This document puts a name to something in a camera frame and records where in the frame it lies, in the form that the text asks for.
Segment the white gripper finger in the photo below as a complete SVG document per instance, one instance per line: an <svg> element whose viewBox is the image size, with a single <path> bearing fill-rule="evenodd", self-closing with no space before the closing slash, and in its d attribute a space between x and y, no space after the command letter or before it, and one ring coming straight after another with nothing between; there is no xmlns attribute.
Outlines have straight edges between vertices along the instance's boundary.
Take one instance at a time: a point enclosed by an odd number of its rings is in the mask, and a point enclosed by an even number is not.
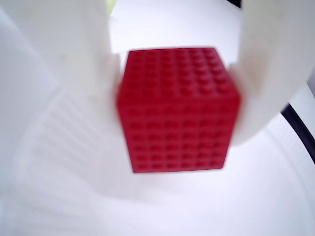
<svg viewBox="0 0 315 236"><path fill-rule="evenodd" d="M1 9L68 90L91 107L111 100L119 57L104 0L3 0Z"/></svg>
<svg viewBox="0 0 315 236"><path fill-rule="evenodd" d="M259 132L315 67L312 0L245 0L237 60L229 72L241 94L231 143Z"/></svg>

